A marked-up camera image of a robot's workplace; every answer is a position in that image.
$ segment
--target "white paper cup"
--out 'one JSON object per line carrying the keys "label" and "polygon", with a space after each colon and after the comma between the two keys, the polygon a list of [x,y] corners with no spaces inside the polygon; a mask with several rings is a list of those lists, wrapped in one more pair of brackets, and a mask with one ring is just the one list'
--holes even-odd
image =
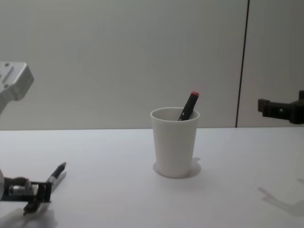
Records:
{"label": "white paper cup", "polygon": [[200,114],[193,111],[189,120],[178,121],[182,110],[168,107],[151,112],[156,168],[165,177],[181,178],[191,169]]}

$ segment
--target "white table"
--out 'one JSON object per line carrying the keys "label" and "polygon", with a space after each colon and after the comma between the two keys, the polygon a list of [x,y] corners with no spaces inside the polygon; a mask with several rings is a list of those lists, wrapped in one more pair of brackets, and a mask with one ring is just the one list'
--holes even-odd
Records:
{"label": "white table", "polygon": [[179,180],[154,172],[150,129],[0,132],[0,145],[7,177],[45,181],[64,161],[68,171],[38,218],[1,202],[0,227],[304,227],[302,127],[198,129],[201,171]]}

